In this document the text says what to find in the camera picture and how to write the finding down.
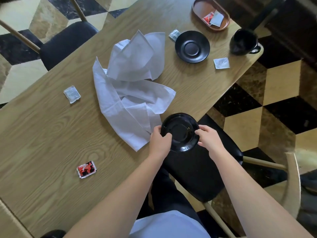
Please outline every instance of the checkered floor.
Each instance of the checkered floor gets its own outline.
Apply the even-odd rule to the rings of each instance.
[[[88,21],[98,30],[136,1],[77,0]],[[3,3],[0,19],[39,47],[68,25],[80,21],[69,0]],[[316,180],[317,72],[275,41],[267,29],[259,27],[256,32],[264,54],[207,114],[245,156],[285,164],[284,152],[295,151],[302,176]],[[37,53],[0,27],[0,108],[46,72]],[[262,187],[286,179],[285,173],[252,165],[244,168]],[[196,211],[204,209],[177,182],[176,185]],[[240,224],[233,223],[234,211],[224,208],[226,205],[232,207],[224,190],[213,206],[236,231],[243,233]],[[303,207],[314,210],[309,202],[303,201]],[[302,211],[299,217],[303,219],[305,213]]]

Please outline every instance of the red packet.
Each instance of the red packet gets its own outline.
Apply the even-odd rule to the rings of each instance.
[[[77,167],[78,175],[81,179],[86,178],[97,172],[97,168],[93,161],[89,161],[86,164]]]
[[[205,22],[205,23],[207,23],[209,26],[211,25],[210,24],[210,21],[212,20],[212,17],[214,16],[214,13],[213,12],[211,12],[211,13],[209,13],[207,16],[205,16],[204,18],[203,18],[203,21]]]

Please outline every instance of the left hand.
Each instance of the left hand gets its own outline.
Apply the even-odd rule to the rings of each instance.
[[[155,126],[151,133],[149,156],[165,159],[171,149],[172,134],[167,133],[162,137],[160,131],[161,125]]]

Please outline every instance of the black plate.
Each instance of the black plate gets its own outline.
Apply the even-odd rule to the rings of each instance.
[[[208,39],[200,32],[183,32],[175,41],[177,55],[189,63],[197,63],[204,60],[210,52]]]
[[[168,116],[161,127],[161,135],[172,134],[171,150],[184,152],[191,150],[199,141],[195,130],[199,129],[196,120],[185,113],[176,113]]]

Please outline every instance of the person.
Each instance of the person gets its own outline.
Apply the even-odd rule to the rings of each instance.
[[[312,237],[227,152],[214,129],[200,125],[195,133],[200,137],[198,145],[209,151],[219,169],[248,238]],[[186,198],[175,191],[168,173],[161,168],[171,142],[172,135],[162,137],[160,126],[156,126],[151,134],[148,157],[75,224],[65,238],[210,237]],[[141,213],[151,213],[146,211],[144,200],[147,201],[152,183],[154,211],[150,216],[137,219]]]

